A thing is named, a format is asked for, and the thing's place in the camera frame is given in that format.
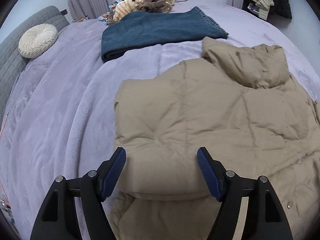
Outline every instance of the metal button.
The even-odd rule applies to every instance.
[[[88,176],[91,177],[91,178],[94,177],[94,176],[96,176],[96,175],[97,175],[97,172],[96,172],[96,171],[89,171],[89,172],[88,172]]]
[[[287,208],[290,209],[293,207],[293,201],[290,200],[288,203],[287,203]]]
[[[56,182],[61,182],[61,181],[63,181],[63,177],[62,176],[56,177]]]
[[[234,173],[233,171],[227,171],[227,172],[226,172],[226,175],[227,175],[228,177],[232,178],[232,177],[235,175],[235,173]]]
[[[268,178],[266,176],[261,176],[260,177],[260,180],[263,182],[263,183],[266,183],[268,181]]]

